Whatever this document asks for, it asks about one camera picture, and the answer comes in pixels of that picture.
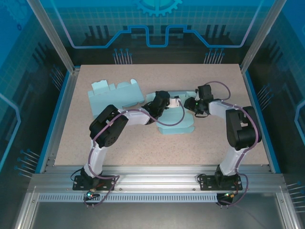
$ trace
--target table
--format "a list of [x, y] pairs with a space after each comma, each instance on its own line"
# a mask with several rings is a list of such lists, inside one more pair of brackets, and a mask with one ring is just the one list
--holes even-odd
[[[250, 105], [238, 64], [137, 64], [82, 65], [75, 85], [61, 137], [55, 165], [84, 165], [90, 151], [89, 125], [93, 116], [87, 92], [91, 84], [108, 84], [135, 79], [145, 97], [159, 90], [193, 91], [208, 81], [218, 80], [232, 92], [229, 103]], [[227, 97], [226, 89], [212, 83], [215, 98]], [[108, 150], [105, 165], [217, 165], [229, 144], [225, 121], [216, 116], [194, 118], [195, 130], [184, 135], [162, 135], [156, 126], [135, 125], [125, 128]], [[244, 164], [268, 164], [263, 143], [245, 157]]]

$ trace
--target enclosure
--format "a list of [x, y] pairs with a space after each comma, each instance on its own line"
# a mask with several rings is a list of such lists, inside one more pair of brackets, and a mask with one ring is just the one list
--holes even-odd
[[[301, 0], [0, 6], [1, 228], [304, 228]], [[230, 103], [255, 109], [262, 141], [240, 167], [249, 189], [238, 205], [221, 209], [214, 200], [225, 192], [202, 191], [197, 181], [225, 158], [224, 120], [189, 112], [192, 124], [180, 130], [124, 129], [103, 166], [103, 175], [121, 176], [114, 190], [95, 209], [82, 204], [87, 191], [72, 189], [71, 174], [88, 161], [91, 97], [101, 90], [93, 84], [107, 80], [115, 91], [132, 79], [145, 99], [130, 103], [136, 108], [156, 91], [193, 92], [221, 81]], [[214, 98], [227, 96], [221, 85], [211, 87]]]

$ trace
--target glass panel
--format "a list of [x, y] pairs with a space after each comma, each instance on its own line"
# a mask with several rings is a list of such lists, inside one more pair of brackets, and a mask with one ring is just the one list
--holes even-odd
[[[297, 183], [298, 180], [305, 183], [304, 12], [305, 5], [300, 1], [287, 1], [249, 67], [287, 184]], [[297, 200], [301, 202], [298, 206], [302, 206], [304, 198]]]
[[26, 1], [0, 6], [0, 222], [12, 228], [66, 69]]
[[229, 210], [216, 203], [103, 203], [90, 212], [82, 203], [39, 203], [32, 228], [142, 229], [147, 225], [151, 229], [285, 228], [272, 194], [247, 194]]
[[273, 0], [42, 4], [75, 65], [241, 63]]

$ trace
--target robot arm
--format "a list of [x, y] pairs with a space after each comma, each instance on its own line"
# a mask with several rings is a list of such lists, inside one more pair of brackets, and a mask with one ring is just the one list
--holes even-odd
[[[179, 106], [179, 98], [170, 98], [168, 92], [158, 91], [152, 102], [142, 106], [141, 110], [149, 113], [153, 118], [158, 119], [164, 109]], [[93, 139], [95, 136], [109, 123], [115, 116], [124, 110], [118, 110], [114, 105], [107, 106], [101, 114], [90, 125], [91, 146], [93, 147]], [[106, 157], [108, 147], [112, 146], [119, 138], [125, 126], [129, 125], [149, 125], [154, 120], [139, 111], [128, 111], [124, 115], [116, 119], [113, 124], [108, 127], [97, 139], [96, 146], [91, 156], [91, 169], [95, 174], [102, 173], [102, 165]], [[87, 179], [94, 178], [94, 174], [89, 170], [88, 163], [84, 166], [81, 174]]]
[[[195, 112], [195, 114], [203, 115], [206, 113], [207, 115], [218, 116], [226, 122], [227, 140], [230, 147], [225, 159], [217, 167], [215, 180], [219, 188], [225, 187], [226, 183], [231, 186], [234, 181], [238, 180], [235, 169], [238, 170], [240, 163], [237, 164], [237, 162], [246, 149], [251, 147], [255, 142], [256, 135], [254, 127], [242, 111], [228, 106], [220, 99], [214, 99], [210, 85], [199, 86], [196, 92], [196, 97], [187, 99], [184, 107]], [[262, 133], [259, 129], [254, 108], [248, 106], [243, 107], [243, 109], [254, 121], [259, 134], [258, 142], [260, 142]]]

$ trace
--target purple cable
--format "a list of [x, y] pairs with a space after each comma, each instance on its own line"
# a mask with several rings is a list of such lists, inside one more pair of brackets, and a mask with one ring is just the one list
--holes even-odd
[[177, 122], [177, 123], [174, 123], [174, 124], [165, 124], [165, 123], [162, 123], [160, 121], [158, 121], [157, 119], [155, 119], [154, 117], [152, 117], [148, 112], [144, 111], [144, 110], [141, 110], [141, 109], [130, 109], [130, 110], [127, 110], [127, 111], [123, 111], [121, 113], [119, 113], [117, 116], [115, 116], [93, 139], [93, 147], [91, 148], [91, 151], [89, 153], [89, 157], [88, 157], [88, 169], [89, 171], [97, 178], [99, 179], [104, 179], [104, 180], [109, 180], [109, 179], [115, 179], [113, 185], [111, 186], [111, 188], [109, 189], [109, 191], [107, 192], [107, 194], [104, 196], [104, 198], [97, 204], [95, 205], [92, 205], [92, 206], [98, 206], [100, 205], [102, 202], [104, 202], [104, 200], [108, 197], [108, 195], [110, 194], [110, 191], [114, 188], [115, 184], [117, 183], [118, 179], [120, 178], [120, 175], [117, 175], [117, 176], [112, 176], [112, 177], [101, 177], [97, 174], [95, 174], [91, 168], [91, 164], [90, 164], [90, 161], [91, 161], [91, 157], [92, 157], [92, 153], [93, 153], [93, 150], [96, 146], [96, 139], [115, 121], [117, 120], [120, 116], [122, 116], [123, 114], [127, 113], [127, 112], [130, 112], [130, 111], [138, 111], [138, 112], [141, 112], [145, 115], [147, 115], [148, 117], [150, 117], [152, 120], [154, 120], [155, 122], [161, 124], [161, 125], [164, 125], [164, 126], [175, 126], [175, 125], [178, 125], [179, 123], [181, 123], [184, 119], [184, 116], [185, 116], [185, 109], [182, 105], [182, 103], [179, 101], [179, 105], [182, 107], [182, 111], [183, 111], [183, 115], [182, 115], [182, 118]]
[[[220, 202], [223, 202], [223, 203], [225, 203], [225, 204], [227, 204], [227, 206], [229, 206], [231, 203], [230, 202], [228, 202], [228, 201], [224, 201], [224, 200], [221, 200]], [[254, 215], [252, 215], [251, 214], [251, 212], [249, 212], [249, 211], [247, 211], [246, 209], [244, 209], [244, 208], [242, 208], [242, 207], [240, 207], [240, 206], [236, 206], [237, 208], [239, 208], [240, 210], [242, 210], [242, 211], [245, 211], [245, 212], [247, 212], [257, 223], [259, 223], [263, 228], [266, 228], [267, 229], [267, 227], [264, 225], [264, 224], [262, 224]]]
[[237, 168], [238, 168], [239, 164], [241, 163], [241, 161], [242, 161], [243, 157], [245, 156], [245, 154], [246, 154], [249, 150], [253, 149], [253, 148], [256, 146], [256, 144], [257, 144], [257, 142], [258, 142], [258, 129], [257, 129], [257, 126], [255, 125], [255, 122], [253, 121], [253, 119], [250, 117], [250, 115], [249, 115], [242, 107], [236, 106], [236, 105], [233, 105], [233, 104], [229, 104], [229, 103], [226, 103], [226, 102], [222, 102], [222, 103], [223, 103], [224, 105], [227, 105], [227, 106], [230, 106], [230, 107], [237, 108], [237, 109], [241, 110], [241, 111], [245, 114], [245, 116], [249, 119], [249, 121], [251, 122], [251, 124], [252, 124], [252, 126], [253, 126], [253, 128], [254, 128], [254, 131], [255, 131], [255, 141], [254, 141], [253, 145], [250, 146], [249, 148], [247, 148], [247, 149], [243, 152], [243, 154], [240, 156], [240, 158], [238, 159], [238, 161], [237, 161], [237, 163], [236, 163], [236, 165], [235, 165], [235, 172], [236, 172], [238, 175], [244, 176], [244, 177], [246, 178], [246, 187], [245, 187], [245, 191], [244, 191], [242, 197], [240, 197], [240, 199], [239, 199], [238, 201], [236, 201], [235, 203], [228, 205], [228, 207], [233, 207], [233, 206], [235, 206], [236, 204], [238, 204], [238, 203], [244, 198], [244, 196], [246, 195], [246, 193], [247, 193], [247, 191], [248, 191], [249, 179], [248, 179], [248, 177], [247, 177], [246, 174], [239, 173]]
[[229, 98], [231, 98], [231, 91], [230, 91], [229, 87], [227, 85], [225, 85], [223, 82], [220, 82], [220, 81], [210, 81], [210, 82], [205, 83], [204, 85], [207, 85], [209, 83], [219, 83], [219, 84], [221, 84], [222, 86], [224, 86], [228, 90], [229, 96], [227, 98], [225, 98], [225, 99], [222, 99], [223, 101], [228, 100]]

